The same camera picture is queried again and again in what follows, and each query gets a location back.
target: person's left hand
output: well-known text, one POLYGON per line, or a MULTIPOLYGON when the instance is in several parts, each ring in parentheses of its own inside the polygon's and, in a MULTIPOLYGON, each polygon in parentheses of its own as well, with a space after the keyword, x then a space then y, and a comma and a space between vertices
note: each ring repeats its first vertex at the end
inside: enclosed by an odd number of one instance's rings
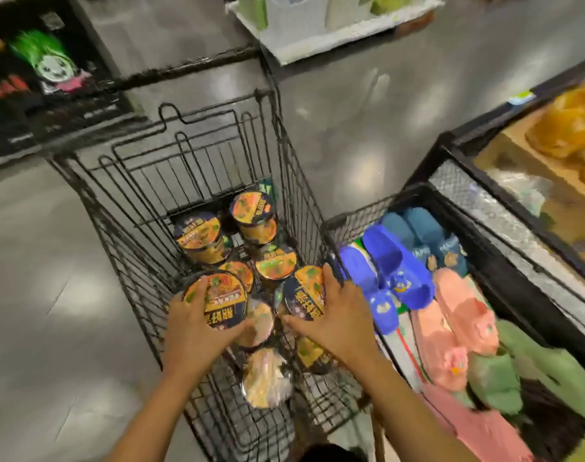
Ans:
POLYGON ((204 317, 208 284, 206 277, 201 278, 192 303, 183 301, 183 294, 178 293, 170 301, 168 310, 164 379, 186 386, 187 391, 197 384, 232 341, 253 327, 250 320, 223 331, 209 326, 204 317))

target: person's left arm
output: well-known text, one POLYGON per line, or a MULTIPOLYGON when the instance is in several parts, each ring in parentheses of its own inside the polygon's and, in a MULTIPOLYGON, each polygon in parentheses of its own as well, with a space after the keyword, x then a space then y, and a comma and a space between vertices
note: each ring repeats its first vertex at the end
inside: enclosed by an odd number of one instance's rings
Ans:
POLYGON ((189 396, 211 364, 252 324, 212 329, 204 318, 207 280, 199 280, 191 304, 174 296, 168 313, 162 380, 136 414, 105 462, 162 462, 189 396))

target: green-haired cartoon character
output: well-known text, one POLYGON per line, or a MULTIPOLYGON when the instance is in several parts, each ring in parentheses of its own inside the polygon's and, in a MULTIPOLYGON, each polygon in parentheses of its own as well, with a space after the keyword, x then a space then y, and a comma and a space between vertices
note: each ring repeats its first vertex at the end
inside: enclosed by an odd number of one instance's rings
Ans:
POLYGON ((10 46, 43 79, 45 93, 78 89, 84 79, 91 76, 79 71, 57 38, 39 30, 22 32, 10 46))

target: polished floor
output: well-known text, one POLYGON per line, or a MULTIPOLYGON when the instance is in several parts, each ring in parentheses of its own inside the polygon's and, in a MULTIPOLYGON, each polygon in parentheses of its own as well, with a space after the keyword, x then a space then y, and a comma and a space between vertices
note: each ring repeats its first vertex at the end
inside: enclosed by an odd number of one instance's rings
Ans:
MULTIPOLYGON (((444 0, 435 22, 275 73, 326 217, 401 188, 436 136, 585 59, 585 0, 444 0)), ((222 0, 81 0, 128 74, 248 41, 222 0)), ((135 99, 192 109, 262 83, 239 64, 135 99)), ((82 205, 43 161, 0 171, 0 461, 97 461, 158 367, 82 205)), ((180 423, 169 461, 202 460, 180 423)))

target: qr code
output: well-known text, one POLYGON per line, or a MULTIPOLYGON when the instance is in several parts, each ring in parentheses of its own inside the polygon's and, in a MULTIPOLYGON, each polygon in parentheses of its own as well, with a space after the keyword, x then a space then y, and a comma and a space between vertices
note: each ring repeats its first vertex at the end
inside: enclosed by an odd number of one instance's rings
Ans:
POLYGON ((42 16, 40 17, 42 18, 42 21, 44 21, 45 26, 48 27, 50 30, 61 29, 62 27, 65 26, 59 15, 54 11, 42 14, 42 16))

